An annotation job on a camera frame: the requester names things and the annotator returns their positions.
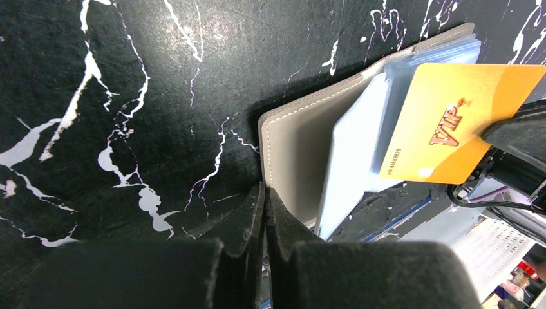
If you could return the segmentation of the gold VIP credit card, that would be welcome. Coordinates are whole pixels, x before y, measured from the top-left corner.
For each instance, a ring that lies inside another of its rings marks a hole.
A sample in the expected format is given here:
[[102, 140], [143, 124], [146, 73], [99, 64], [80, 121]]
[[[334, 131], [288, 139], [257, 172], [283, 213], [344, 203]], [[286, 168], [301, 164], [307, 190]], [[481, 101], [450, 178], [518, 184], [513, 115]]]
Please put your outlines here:
[[544, 75], [543, 65], [418, 66], [379, 176], [463, 183], [489, 150], [482, 133], [511, 118]]

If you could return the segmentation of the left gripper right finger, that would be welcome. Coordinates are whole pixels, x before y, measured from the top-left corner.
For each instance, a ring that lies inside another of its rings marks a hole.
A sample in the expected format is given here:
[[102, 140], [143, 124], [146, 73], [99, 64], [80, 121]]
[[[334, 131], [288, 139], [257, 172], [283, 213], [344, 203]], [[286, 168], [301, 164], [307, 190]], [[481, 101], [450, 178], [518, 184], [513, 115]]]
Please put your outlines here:
[[274, 308], [479, 308], [458, 256], [434, 242], [334, 243], [265, 196]]

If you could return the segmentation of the grey card holder wallet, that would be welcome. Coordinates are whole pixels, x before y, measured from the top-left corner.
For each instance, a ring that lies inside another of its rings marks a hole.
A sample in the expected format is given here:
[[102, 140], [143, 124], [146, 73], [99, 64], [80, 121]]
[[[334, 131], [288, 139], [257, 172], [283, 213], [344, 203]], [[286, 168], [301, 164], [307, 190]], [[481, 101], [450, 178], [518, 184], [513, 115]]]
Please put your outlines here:
[[362, 72], [263, 114], [258, 122], [263, 179], [288, 211], [322, 239], [367, 193], [395, 185], [379, 178], [387, 108], [384, 67], [416, 52], [472, 36], [464, 23], [387, 55]]

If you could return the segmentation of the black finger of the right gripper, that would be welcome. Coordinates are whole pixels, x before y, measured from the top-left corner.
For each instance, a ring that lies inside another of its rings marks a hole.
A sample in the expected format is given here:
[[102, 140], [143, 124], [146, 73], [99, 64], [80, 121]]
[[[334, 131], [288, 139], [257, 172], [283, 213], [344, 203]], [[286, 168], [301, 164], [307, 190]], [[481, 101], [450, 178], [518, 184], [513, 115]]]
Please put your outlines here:
[[545, 100], [522, 105], [512, 118], [492, 123], [481, 138], [526, 162], [544, 162]]

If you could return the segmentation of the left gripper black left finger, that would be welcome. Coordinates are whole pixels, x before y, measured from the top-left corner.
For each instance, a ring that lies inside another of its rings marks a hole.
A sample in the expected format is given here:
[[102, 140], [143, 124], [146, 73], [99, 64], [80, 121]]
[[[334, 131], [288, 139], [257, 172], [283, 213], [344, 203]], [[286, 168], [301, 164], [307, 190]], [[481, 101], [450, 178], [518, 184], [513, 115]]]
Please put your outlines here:
[[33, 275], [22, 308], [258, 308], [265, 185], [196, 240], [70, 243]]

